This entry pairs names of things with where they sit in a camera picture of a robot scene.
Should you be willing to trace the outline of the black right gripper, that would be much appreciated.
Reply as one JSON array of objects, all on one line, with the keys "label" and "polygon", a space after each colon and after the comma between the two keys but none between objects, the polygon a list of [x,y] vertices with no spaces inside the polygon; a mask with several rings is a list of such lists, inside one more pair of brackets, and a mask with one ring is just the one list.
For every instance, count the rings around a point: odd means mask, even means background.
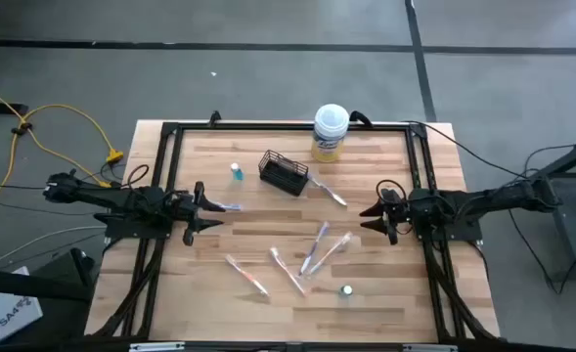
[{"label": "black right gripper", "polygon": [[383,188],[378,196],[374,205],[359,213],[360,217],[378,218],[362,222],[360,226],[387,235],[390,244],[396,245],[400,236],[409,235],[413,231],[407,194],[403,189]]}]

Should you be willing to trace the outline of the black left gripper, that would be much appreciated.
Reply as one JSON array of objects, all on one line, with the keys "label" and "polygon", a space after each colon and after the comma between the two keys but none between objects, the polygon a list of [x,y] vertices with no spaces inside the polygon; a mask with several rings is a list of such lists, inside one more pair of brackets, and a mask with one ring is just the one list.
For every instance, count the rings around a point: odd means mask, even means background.
[{"label": "black left gripper", "polygon": [[222,205],[207,200],[204,197],[204,184],[201,181],[196,182],[192,193],[188,191],[175,192],[172,196],[172,206],[174,208],[173,218],[177,221],[188,223],[183,235],[183,243],[186,246],[193,245],[195,233],[223,224],[220,220],[199,218],[200,206],[206,211],[226,211]]}]

